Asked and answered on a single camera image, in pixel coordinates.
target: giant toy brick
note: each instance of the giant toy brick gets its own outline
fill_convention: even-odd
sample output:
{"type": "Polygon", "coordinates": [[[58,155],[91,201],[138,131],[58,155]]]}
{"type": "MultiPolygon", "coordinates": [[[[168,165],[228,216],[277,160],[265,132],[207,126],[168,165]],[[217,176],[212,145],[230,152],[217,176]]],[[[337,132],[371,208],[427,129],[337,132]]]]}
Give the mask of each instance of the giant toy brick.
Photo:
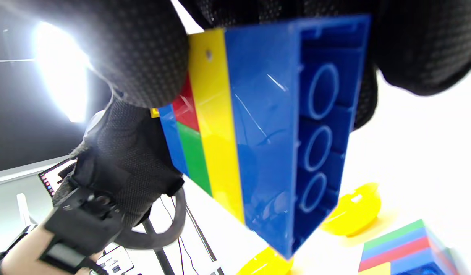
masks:
{"type": "Polygon", "coordinates": [[[360,275],[385,265],[389,271],[376,275],[458,275],[448,249],[422,220],[364,244],[360,275]]]}
{"type": "Polygon", "coordinates": [[[191,35],[183,92],[159,109],[173,164],[286,258],[337,204],[369,24],[191,35]]]}

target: blue panel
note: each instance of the blue panel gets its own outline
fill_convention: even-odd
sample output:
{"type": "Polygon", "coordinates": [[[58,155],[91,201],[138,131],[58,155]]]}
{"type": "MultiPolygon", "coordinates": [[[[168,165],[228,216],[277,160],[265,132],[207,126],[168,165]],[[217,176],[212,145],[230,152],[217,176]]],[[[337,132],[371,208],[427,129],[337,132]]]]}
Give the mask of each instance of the blue panel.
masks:
{"type": "Polygon", "coordinates": [[[286,258],[335,207],[369,17],[225,33],[246,224],[286,258]]]}
{"type": "Polygon", "coordinates": [[[422,237],[427,237],[429,239],[429,242],[433,242],[436,247],[444,253],[446,258],[451,262],[451,264],[454,265],[454,261],[451,257],[450,254],[446,253],[446,247],[440,242],[440,240],[427,228],[419,228],[417,230],[414,230],[410,233],[407,233],[403,236],[400,236],[396,239],[393,239],[389,242],[386,242],[382,245],[379,245],[377,247],[373,247],[371,249],[363,251],[363,255],[361,257],[361,261],[366,261],[369,258],[378,256],[380,254],[383,254],[387,251],[390,251],[392,249],[396,249],[398,247],[401,247],[405,244],[408,244],[410,242],[416,241],[422,237]]]}
{"type": "Polygon", "coordinates": [[[432,249],[424,249],[391,263],[391,275],[453,275],[432,249]]]}
{"type": "Polygon", "coordinates": [[[181,171],[181,173],[189,176],[185,153],[183,151],[181,139],[179,138],[178,124],[172,105],[169,104],[168,106],[159,108],[159,115],[173,165],[181,171]]]}

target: laptop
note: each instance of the laptop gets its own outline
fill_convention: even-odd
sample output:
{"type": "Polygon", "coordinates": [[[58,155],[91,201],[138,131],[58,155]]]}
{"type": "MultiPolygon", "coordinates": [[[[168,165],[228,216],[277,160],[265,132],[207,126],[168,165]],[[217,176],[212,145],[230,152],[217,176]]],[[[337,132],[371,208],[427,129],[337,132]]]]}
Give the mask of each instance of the laptop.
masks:
{"type": "Polygon", "coordinates": [[[62,162],[59,162],[53,167],[50,167],[49,169],[38,174],[38,177],[42,181],[51,197],[55,194],[55,192],[57,192],[60,183],[62,183],[62,177],[59,176],[59,173],[70,165],[73,165],[75,162],[76,160],[63,160],[62,162]]]}

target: studio light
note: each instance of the studio light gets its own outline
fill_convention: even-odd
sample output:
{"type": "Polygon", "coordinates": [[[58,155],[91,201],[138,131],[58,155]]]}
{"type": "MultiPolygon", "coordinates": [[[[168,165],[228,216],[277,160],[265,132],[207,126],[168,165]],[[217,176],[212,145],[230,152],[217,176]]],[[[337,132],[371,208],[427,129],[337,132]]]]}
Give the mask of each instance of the studio light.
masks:
{"type": "Polygon", "coordinates": [[[74,38],[48,23],[35,33],[36,62],[50,95],[71,122],[82,122],[87,106],[87,56],[74,38]]]}

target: green toy brick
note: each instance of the green toy brick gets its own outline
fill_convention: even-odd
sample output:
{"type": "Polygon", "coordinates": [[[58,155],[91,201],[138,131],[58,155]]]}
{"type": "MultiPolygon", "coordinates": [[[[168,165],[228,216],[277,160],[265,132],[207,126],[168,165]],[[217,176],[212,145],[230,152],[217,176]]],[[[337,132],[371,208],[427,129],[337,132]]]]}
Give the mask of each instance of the green toy brick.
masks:
{"type": "Polygon", "coordinates": [[[411,223],[411,224],[409,224],[409,225],[407,225],[407,226],[404,226],[404,227],[402,227],[402,228],[400,228],[400,229],[398,229],[398,230],[395,230],[395,231],[390,232],[390,233],[388,233],[388,234],[385,234],[385,235],[383,235],[383,236],[381,236],[381,237],[379,237],[379,238],[376,238],[376,239],[374,239],[374,240],[371,240],[371,241],[369,241],[369,242],[366,242],[366,243],[364,244],[364,249],[363,249],[363,251],[366,251],[366,250],[368,250],[368,249],[372,249],[372,248],[374,248],[374,247],[377,247],[377,246],[379,246],[379,245],[382,245],[382,244],[384,244],[384,243],[386,243],[386,242],[389,242],[389,241],[391,241],[391,240],[393,240],[393,239],[396,239],[396,238],[398,238],[398,237],[400,237],[400,236],[403,236],[403,235],[405,235],[405,234],[407,234],[407,233],[411,233],[412,231],[417,230],[417,229],[419,229],[419,228],[423,228],[423,227],[425,227],[425,224],[424,224],[424,221],[423,221],[423,220],[415,221],[415,222],[413,222],[413,223],[411,223]]]}
{"type": "Polygon", "coordinates": [[[206,193],[213,197],[200,133],[179,122],[178,131],[181,144],[185,151],[189,177],[206,193]]]}

